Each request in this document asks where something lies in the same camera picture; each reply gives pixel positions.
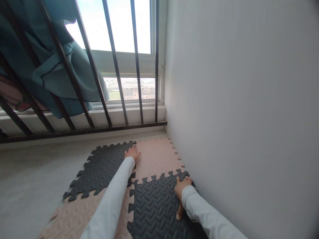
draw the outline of white sleeve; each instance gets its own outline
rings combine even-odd
[[[209,205],[193,186],[183,189],[182,204],[189,218],[199,222],[210,239],[247,239],[230,221]]]
[[[80,239],[113,239],[119,221],[127,181],[134,168],[132,157],[124,159],[111,180]]]

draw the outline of finger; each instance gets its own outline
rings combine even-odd
[[[183,208],[183,205],[182,205],[182,203],[180,202],[180,203],[179,203],[178,210],[177,210],[177,214],[176,214],[176,219],[177,219],[177,221],[180,221],[180,220],[182,219],[184,210],[185,210],[185,209]]]

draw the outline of glass pane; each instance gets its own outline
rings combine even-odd
[[[121,100],[119,85],[116,77],[104,77],[109,101]],[[138,100],[139,90],[137,78],[121,78],[124,100]],[[155,99],[155,78],[141,78],[141,93],[143,99]]]
[[[107,0],[116,51],[135,52],[130,0]],[[111,51],[104,8],[101,0],[78,0],[86,34],[93,50]],[[151,53],[150,1],[135,1],[137,42],[139,53]],[[83,48],[77,23],[68,24],[67,30]]]

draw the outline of sky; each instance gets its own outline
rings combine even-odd
[[[102,0],[77,0],[85,31],[92,50],[111,51]],[[130,0],[107,0],[115,50],[135,52]],[[135,16],[139,53],[151,53],[150,1],[135,0]],[[83,48],[78,24],[66,26],[75,41]]]

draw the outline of metal bar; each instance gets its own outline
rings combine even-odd
[[[160,15],[160,1],[156,1],[155,7],[155,122],[158,121],[158,99],[159,99],[159,15]]]
[[[153,44],[152,44],[152,0],[150,0],[150,40],[151,40],[151,54],[153,51]]]
[[[76,81],[76,78],[74,76],[73,71],[71,70],[71,66],[70,66],[69,61],[66,58],[64,49],[63,49],[63,47],[62,47],[62,45],[61,45],[61,43],[60,43],[60,41],[58,39],[56,29],[53,26],[53,23],[51,21],[49,13],[48,13],[48,11],[47,11],[44,3],[43,3],[43,0],[37,0],[37,2],[38,2],[38,5],[39,5],[39,8],[40,8],[40,11],[42,13],[42,16],[43,16],[43,18],[44,18],[44,20],[45,20],[45,22],[47,24],[47,27],[49,29],[50,34],[51,34],[52,40],[53,40],[53,42],[54,42],[54,44],[55,44],[55,46],[57,48],[57,51],[58,51],[58,53],[60,55],[61,61],[63,62],[63,65],[64,65],[64,68],[66,70],[66,73],[68,74],[68,76],[70,78],[70,81],[71,81],[71,83],[73,85],[73,88],[75,90],[76,96],[79,99],[79,102],[80,102],[80,104],[81,104],[81,106],[83,108],[83,111],[84,111],[84,114],[86,116],[86,119],[87,119],[90,127],[94,128],[93,121],[92,121],[91,116],[90,116],[90,114],[89,114],[89,112],[87,110],[87,107],[86,107],[85,103],[84,103],[84,99],[83,99],[83,96],[81,94],[80,87],[79,87],[79,85],[78,85],[78,83]]]
[[[129,125],[129,126],[120,126],[120,127],[83,129],[83,130],[76,130],[76,131],[69,131],[69,132],[62,132],[62,133],[37,134],[37,135],[28,136],[28,137],[16,136],[16,137],[8,137],[6,139],[0,139],[0,143],[13,143],[13,142],[21,142],[21,141],[29,141],[29,140],[58,138],[58,137],[65,137],[65,136],[111,132],[111,131],[118,131],[118,130],[125,130],[125,129],[146,128],[146,127],[155,127],[155,126],[163,126],[163,125],[167,125],[167,122]]]
[[[22,119],[17,116],[13,109],[8,105],[6,100],[0,95],[0,106],[7,113],[8,116],[16,123],[16,125],[23,131],[25,135],[32,135],[31,130],[26,126]]]
[[[4,132],[2,132],[2,129],[0,129],[0,138],[7,138],[8,135]]]
[[[137,85],[138,85],[138,89],[139,89],[141,124],[144,124],[143,108],[142,108],[141,78],[140,78],[140,63],[139,63],[139,51],[138,51],[138,46],[137,46],[137,34],[136,34],[136,20],[135,20],[134,0],[131,0],[131,12],[132,12],[132,24],[133,24],[133,38],[134,38],[134,49],[135,49]]]
[[[41,65],[41,62],[37,56],[37,54],[35,53],[35,51],[32,48],[32,45],[28,39],[28,37],[26,36],[25,32],[23,31],[23,29],[21,28],[19,22],[17,21],[17,19],[14,16],[14,12],[11,9],[10,5],[8,4],[7,0],[4,0],[2,2],[2,6],[1,6],[1,13],[7,18],[7,20],[9,21],[10,25],[12,26],[13,30],[15,31],[16,35],[18,36],[21,44],[23,45],[25,51],[27,52],[28,56],[30,57],[33,65],[35,68],[38,68]],[[74,124],[72,122],[72,120],[70,119],[70,116],[68,115],[61,99],[56,96],[55,94],[53,94],[52,92],[50,92],[54,102],[56,103],[57,107],[59,108],[59,110],[61,111],[65,121],[67,122],[67,124],[69,125],[71,130],[75,130]]]
[[[103,109],[104,109],[104,112],[105,112],[106,120],[107,120],[107,123],[109,124],[109,127],[112,127],[111,118],[110,118],[109,113],[108,113],[107,108],[106,108],[104,93],[102,91],[101,82],[100,82],[99,77],[98,77],[97,72],[96,72],[95,62],[94,62],[94,59],[93,59],[93,56],[92,56],[92,52],[91,52],[89,41],[88,41],[87,36],[86,36],[86,32],[85,32],[84,24],[83,24],[83,21],[82,21],[80,9],[79,9],[77,0],[73,0],[71,2],[73,4],[73,9],[74,9],[75,16],[76,16],[76,19],[77,19],[77,23],[79,25],[80,32],[81,32],[81,35],[82,35],[82,38],[83,38],[83,42],[84,42],[84,45],[85,45],[86,53],[87,53],[87,56],[88,56],[89,61],[90,61],[90,65],[91,65],[91,68],[92,68],[92,72],[93,72],[94,80],[95,80],[95,83],[96,83],[96,87],[97,87],[97,90],[98,90],[100,98],[101,98],[101,102],[102,102]]]
[[[125,125],[128,126],[128,120],[127,120],[127,115],[126,115],[126,109],[125,109],[125,103],[124,103],[124,96],[123,96],[123,89],[122,89],[122,84],[121,84],[121,77],[120,77],[120,70],[119,70],[119,65],[117,63],[117,58],[116,58],[116,51],[115,51],[115,45],[114,45],[114,39],[113,39],[113,33],[112,33],[112,27],[111,27],[111,20],[110,20],[110,15],[109,15],[109,9],[107,7],[107,2],[106,0],[102,0],[103,3],[103,8],[104,8],[104,14],[105,14],[105,20],[106,20],[106,25],[107,25],[107,31],[109,33],[109,38],[110,38],[110,44],[111,44],[111,49],[112,49],[112,55],[113,55],[113,61],[114,61],[114,67],[115,67],[115,72],[116,72],[116,77],[117,77],[117,83],[119,84],[119,90],[120,90],[120,96],[121,96],[121,102],[122,102],[122,107],[123,107],[123,114],[124,114],[124,119],[125,119]]]
[[[0,65],[3,67],[4,71],[7,73],[10,80],[15,84],[18,90],[22,93],[27,103],[32,107],[33,111],[37,114],[37,116],[39,117],[41,122],[44,124],[44,126],[48,129],[48,131],[55,132],[54,128],[52,127],[48,119],[44,116],[42,110],[37,105],[34,98],[29,94],[26,87],[19,80],[17,74],[14,72],[10,64],[7,62],[2,52],[0,52]]]

